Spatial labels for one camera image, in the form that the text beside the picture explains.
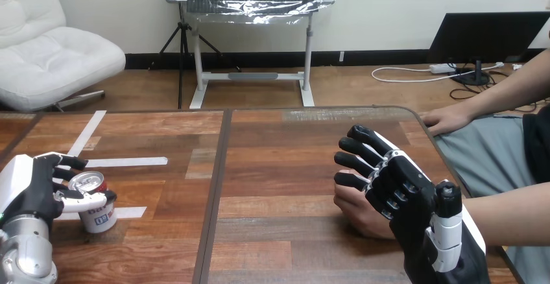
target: black cable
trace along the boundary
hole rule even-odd
[[[464,68],[466,67],[466,64],[463,65],[463,67],[461,68],[461,71],[464,70]],[[506,73],[502,73],[500,71],[489,71],[489,83],[485,84],[485,85],[480,85],[480,86],[477,86],[477,90],[475,89],[472,89],[472,88],[469,88],[466,84],[462,84],[462,86],[464,86],[464,88],[455,88],[453,89],[450,93],[449,93],[449,96],[456,100],[456,101],[462,101],[464,99],[469,99],[469,98],[472,98],[474,96],[476,96],[477,94],[480,94],[481,92],[483,91],[486,91],[488,89],[490,89],[491,87],[495,86],[497,84],[497,82],[495,81],[495,79],[492,77],[492,75],[503,75],[504,77],[509,77],[508,74]],[[466,92],[466,93],[472,93],[473,95],[470,95],[468,97],[456,97],[454,96],[453,94],[456,93],[456,92]],[[537,103],[534,102],[532,104],[528,104],[526,106],[532,106],[531,109],[529,110],[521,110],[519,108],[516,108],[516,109],[513,109],[511,111],[515,111],[515,112],[523,112],[523,113],[531,113],[533,111],[536,110],[537,108]]]

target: person's leg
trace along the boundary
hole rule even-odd
[[[435,139],[474,197],[536,183],[525,159],[519,117],[485,117]],[[550,284],[550,247],[515,246],[507,255],[526,284]]]

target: can lid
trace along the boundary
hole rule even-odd
[[[100,172],[82,172],[71,179],[69,190],[90,192],[103,183],[103,174]]]

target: robotic hand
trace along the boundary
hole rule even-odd
[[[88,162],[50,152],[31,158],[19,155],[0,172],[0,284],[55,283],[49,233],[62,213],[103,207],[116,200],[112,191],[92,195],[54,183],[76,174]]]
[[[490,283],[485,243],[459,187],[447,180],[433,185],[406,153],[363,126],[352,127],[339,146],[346,152],[335,162],[360,175],[338,172],[334,180],[364,192],[390,220],[414,284]]]

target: white cushion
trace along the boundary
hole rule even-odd
[[[104,38],[59,27],[0,49],[0,101],[35,110],[112,77],[124,69],[124,52]]]
[[[59,0],[0,0],[0,49],[65,25]]]

